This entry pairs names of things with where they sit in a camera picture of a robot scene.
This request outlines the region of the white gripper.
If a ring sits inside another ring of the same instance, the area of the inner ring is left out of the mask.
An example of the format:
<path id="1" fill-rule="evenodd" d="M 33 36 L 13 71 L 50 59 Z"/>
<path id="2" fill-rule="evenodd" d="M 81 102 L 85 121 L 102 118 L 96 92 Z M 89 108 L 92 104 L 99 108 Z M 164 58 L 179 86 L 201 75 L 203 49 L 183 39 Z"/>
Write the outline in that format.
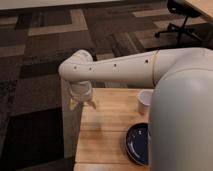
<path id="1" fill-rule="evenodd" d="M 90 81 L 83 81 L 70 84 L 70 94 L 74 98 L 70 99 L 69 107 L 74 110 L 78 102 L 86 102 L 94 109 L 97 108 L 96 101 L 92 98 L 93 90 Z"/>

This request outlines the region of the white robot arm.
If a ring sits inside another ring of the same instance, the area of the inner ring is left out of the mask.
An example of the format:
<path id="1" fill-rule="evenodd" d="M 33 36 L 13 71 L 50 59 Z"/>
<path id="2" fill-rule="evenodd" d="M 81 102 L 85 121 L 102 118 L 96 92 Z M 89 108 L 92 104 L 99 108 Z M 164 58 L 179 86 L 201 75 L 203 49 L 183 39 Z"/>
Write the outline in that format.
<path id="1" fill-rule="evenodd" d="M 213 171 L 213 50 L 161 49 L 100 61 L 78 50 L 58 72 L 78 101 L 92 97 L 93 81 L 151 89 L 150 171 Z"/>

